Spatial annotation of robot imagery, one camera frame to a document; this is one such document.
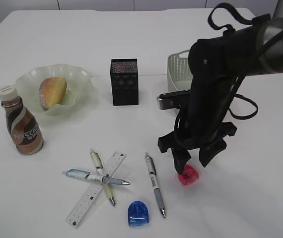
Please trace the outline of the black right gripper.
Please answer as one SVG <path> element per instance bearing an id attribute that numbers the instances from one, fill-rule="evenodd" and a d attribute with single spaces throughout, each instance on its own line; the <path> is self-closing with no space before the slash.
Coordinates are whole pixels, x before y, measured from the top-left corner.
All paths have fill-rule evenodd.
<path id="1" fill-rule="evenodd" d="M 191 104 L 183 106 L 177 114 L 173 131 L 158 139 L 162 153 L 171 149 L 174 168 L 182 174 L 186 163 L 191 159 L 188 150 L 199 148 L 199 161 L 203 167 L 220 152 L 226 149 L 225 136 L 234 136 L 236 126 L 231 122 L 218 120 L 218 112 L 199 107 L 198 112 Z"/>

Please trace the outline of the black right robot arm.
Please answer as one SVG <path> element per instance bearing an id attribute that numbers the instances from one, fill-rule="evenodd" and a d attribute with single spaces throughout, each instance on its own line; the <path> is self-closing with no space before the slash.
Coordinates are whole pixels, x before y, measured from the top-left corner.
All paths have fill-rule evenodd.
<path id="1" fill-rule="evenodd" d="M 157 97 L 161 110 L 179 111 L 173 131 L 158 140 L 162 153 L 172 151 L 179 174 L 190 150 L 198 149 L 206 166 L 226 148 L 224 138 L 236 134 L 236 126 L 224 117 L 245 77 L 283 73 L 283 18 L 263 15 L 244 29 L 228 25 L 221 37 L 199 39 L 189 50 L 188 65 L 191 88 Z"/>

